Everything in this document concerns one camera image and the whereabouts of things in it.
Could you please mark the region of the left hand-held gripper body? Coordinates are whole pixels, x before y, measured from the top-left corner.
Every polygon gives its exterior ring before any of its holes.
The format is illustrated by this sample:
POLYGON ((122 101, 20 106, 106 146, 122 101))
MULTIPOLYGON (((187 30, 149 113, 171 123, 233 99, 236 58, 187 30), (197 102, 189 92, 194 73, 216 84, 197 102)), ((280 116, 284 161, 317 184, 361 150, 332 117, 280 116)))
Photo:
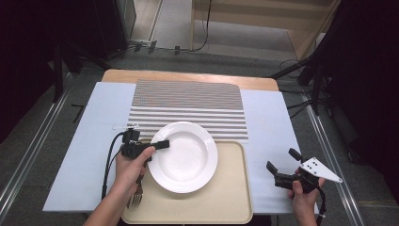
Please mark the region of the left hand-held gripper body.
POLYGON ((136 159, 145 149, 151 146, 150 143, 139 141, 140 132, 134 127, 127 127, 124 132, 120 133, 120 136, 122 136, 120 153, 130 159, 136 159))

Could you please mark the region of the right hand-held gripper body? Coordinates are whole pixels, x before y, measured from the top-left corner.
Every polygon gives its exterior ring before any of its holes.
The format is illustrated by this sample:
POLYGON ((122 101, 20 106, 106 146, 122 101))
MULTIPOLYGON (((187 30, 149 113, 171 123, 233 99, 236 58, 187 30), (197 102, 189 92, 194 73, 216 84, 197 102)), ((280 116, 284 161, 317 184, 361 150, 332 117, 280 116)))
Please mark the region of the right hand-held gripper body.
POLYGON ((325 166, 317 158, 313 157, 298 167, 298 173, 289 175, 274 170, 275 186, 293 189, 293 181, 299 181, 304 193, 310 193, 319 186, 319 179, 324 178, 335 183, 343 181, 331 169, 325 166))

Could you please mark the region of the white deep plate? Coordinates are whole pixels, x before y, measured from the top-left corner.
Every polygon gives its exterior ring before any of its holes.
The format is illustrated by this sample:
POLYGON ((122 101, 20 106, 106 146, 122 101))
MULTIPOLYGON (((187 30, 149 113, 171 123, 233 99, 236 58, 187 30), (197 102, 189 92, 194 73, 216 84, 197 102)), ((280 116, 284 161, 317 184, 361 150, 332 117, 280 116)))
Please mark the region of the white deep plate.
POLYGON ((169 141, 169 147, 157 150, 149 163, 158 185, 171 192, 190 193, 212 179, 218 151, 204 128, 192 122, 174 122, 161 128, 152 143, 163 140, 169 141))

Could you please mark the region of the wooden-handled fork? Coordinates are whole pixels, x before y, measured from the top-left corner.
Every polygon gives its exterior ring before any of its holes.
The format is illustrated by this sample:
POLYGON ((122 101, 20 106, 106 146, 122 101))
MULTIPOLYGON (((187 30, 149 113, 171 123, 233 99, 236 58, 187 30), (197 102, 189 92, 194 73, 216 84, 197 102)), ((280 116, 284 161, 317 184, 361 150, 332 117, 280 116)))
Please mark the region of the wooden-handled fork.
POLYGON ((143 175, 140 175, 136 180, 137 190, 136 190, 135 194, 133 195, 133 197, 127 203, 128 208, 136 208, 140 205, 142 198, 143 198, 142 180, 143 180, 143 175))

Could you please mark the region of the beige plastic tray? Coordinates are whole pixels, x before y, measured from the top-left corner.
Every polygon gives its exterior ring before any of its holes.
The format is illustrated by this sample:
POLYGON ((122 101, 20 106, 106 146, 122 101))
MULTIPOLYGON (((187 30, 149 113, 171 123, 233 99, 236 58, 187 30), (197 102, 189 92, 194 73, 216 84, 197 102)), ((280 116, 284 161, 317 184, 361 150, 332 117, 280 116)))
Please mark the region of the beige plastic tray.
POLYGON ((159 186, 147 173, 137 207, 126 208, 128 224, 245 224, 252 218, 245 152, 238 142, 220 141, 213 178, 201 189, 179 194, 159 186))

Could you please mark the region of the person's left hand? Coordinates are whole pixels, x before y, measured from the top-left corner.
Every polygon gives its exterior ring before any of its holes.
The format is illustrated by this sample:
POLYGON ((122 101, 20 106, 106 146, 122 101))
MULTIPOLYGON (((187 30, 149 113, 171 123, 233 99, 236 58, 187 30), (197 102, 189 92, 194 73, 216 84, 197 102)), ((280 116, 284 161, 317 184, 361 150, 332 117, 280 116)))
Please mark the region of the person's left hand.
POLYGON ((155 152, 155 148, 146 148, 136 159, 130 159, 121 153, 116 158, 116 179, 113 187, 130 198, 137 188, 136 180, 140 175, 145 174, 144 164, 155 152))

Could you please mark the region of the person's right hand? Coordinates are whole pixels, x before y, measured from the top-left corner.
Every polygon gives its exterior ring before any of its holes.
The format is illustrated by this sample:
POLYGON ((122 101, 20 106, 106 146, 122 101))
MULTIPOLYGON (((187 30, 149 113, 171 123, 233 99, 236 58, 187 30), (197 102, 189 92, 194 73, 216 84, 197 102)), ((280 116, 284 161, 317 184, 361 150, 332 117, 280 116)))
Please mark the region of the person's right hand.
POLYGON ((302 184, 299 181, 293 181, 292 189, 288 191, 288 197, 292 200, 292 208, 295 217, 313 217, 315 202, 319 194, 320 192, 318 189, 314 189, 310 193, 305 193, 302 184))

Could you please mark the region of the striped woven placemat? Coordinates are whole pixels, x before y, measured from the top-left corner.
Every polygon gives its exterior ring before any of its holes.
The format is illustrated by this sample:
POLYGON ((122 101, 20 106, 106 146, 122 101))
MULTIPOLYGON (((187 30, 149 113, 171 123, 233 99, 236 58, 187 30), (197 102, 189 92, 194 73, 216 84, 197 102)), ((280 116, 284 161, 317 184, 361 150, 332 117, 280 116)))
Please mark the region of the striped woven placemat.
POLYGON ((247 122, 238 86, 193 81, 136 83, 127 124, 143 138, 162 127, 188 121, 204 128, 217 141, 248 141, 247 122))

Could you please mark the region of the black L-shaped bar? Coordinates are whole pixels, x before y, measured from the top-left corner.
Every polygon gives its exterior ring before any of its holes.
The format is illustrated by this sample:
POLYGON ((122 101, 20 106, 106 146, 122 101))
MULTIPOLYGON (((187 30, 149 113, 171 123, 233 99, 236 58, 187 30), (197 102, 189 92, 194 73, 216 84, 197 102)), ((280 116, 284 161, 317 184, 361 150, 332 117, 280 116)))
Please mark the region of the black L-shaped bar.
POLYGON ((71 107, 75 107, 78 109, 75 118, 73 119, 72 123, 77 123, 82 116, 86 106, 85 105, 77 105, 77 104, 71 104, 71 107))

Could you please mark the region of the black tripod stand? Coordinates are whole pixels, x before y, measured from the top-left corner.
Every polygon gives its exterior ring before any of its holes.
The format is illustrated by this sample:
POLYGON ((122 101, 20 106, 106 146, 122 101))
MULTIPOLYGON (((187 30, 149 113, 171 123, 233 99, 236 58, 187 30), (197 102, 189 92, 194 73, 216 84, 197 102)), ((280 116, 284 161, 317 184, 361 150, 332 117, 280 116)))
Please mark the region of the black tripod stand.
POLYGON ((311 80, 313 80, 311 101, 310 106, 316 116, 319 115, 318 104, 319 104, 319 94, 322 85, 323 77, 323 66, 322 66, 322 54, 325 51, 328 44, 328 36, 324 36, 320 41, 319 45, 315 50, 306 58, 299 60, 296 64, 289 66, 278 73, 268 75, 267 78, 279 79, 283 76, 292 73, 293 71, 303 69, 297 78, 297 83, 300 86, 308 85, 311 80))

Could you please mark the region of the black metal stand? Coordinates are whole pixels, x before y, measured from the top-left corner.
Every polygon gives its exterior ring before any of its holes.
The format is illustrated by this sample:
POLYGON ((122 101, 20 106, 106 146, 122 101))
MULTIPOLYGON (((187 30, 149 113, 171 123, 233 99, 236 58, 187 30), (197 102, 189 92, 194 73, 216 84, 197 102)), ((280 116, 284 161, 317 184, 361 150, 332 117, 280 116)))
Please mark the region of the black metal stand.
POLYGON ((72 73, 80 73, 82 64, 77 55, 77 50, 73 42, 62 40, 54 48, 54 76, 55 76, 55 96, 53 102, 56 103, 64 90, 62 65, 65 64, 72 73))

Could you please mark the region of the dark curtain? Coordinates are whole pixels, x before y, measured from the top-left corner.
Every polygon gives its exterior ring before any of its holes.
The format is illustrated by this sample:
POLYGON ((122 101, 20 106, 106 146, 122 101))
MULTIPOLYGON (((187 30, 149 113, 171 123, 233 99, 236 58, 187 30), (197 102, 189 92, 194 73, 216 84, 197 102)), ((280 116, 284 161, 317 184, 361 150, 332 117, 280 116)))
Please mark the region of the dark curtain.
POLYGON ((81 68, 73 35, 87 0, 0 0, 0 143, 56 81, 60 57, 81 68))
POLYGON ((326 38, 327 91, 355 130, 349 147, 399 203, 399 0, 341 0, 326 38))

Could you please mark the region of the black cabinet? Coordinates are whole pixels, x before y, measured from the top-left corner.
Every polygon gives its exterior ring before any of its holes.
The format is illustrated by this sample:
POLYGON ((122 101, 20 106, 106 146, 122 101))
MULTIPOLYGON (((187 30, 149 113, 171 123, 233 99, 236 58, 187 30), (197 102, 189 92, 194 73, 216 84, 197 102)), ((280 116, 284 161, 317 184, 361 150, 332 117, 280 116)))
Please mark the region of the black cabinet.
POLYGON ((134 0, 92 0, 100 31, 99 55, 105 59, 124 51, 136 22, 134 0))

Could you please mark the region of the metal floor rail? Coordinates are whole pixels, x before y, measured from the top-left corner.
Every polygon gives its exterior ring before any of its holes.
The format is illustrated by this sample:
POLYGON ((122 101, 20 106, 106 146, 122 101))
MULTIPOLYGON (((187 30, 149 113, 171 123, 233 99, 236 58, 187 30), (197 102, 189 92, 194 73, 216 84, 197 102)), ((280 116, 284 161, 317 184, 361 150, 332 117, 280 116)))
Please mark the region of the metal floor rail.
POLYGON ((0 225, 7 216, 8 210, 13 204, 17 197, 24 180, 31 170, 40 149, 47 138, 50 130, 52 129, 57 116, 59 115, 65 101, 70 93, 71 86, 75 80, 75 76, 72 73, 68 73, 64 80, 63 88, 59 99, 51 104, 44 120, 42 121, 39 129, 37 130, 34 137, 31 139, 27 150, 25 151, 22 160, 18 167, 13 172, 11 178, 8 180, 3 191, 0 193, 0 225))
POLYGON ((335 184, 335 187, 337 188, 337 192, 340 196, 340 201, 343 205, 350 225, 365 226, 356 199, 350 189, 349 184, 347 183, 345 176, 343 175, 342 168, 336 157, 336 154, 334 153, 334 149, 331 146, 330 140, 327 137, 327 133, 324 125, 322 124, 320 116, 315 113, 314 107, 312 105, 309 105, 307 107, 307 112, 310 117, 312 127, 320 143, 327 165, 343 180, 341 183, 335 184))

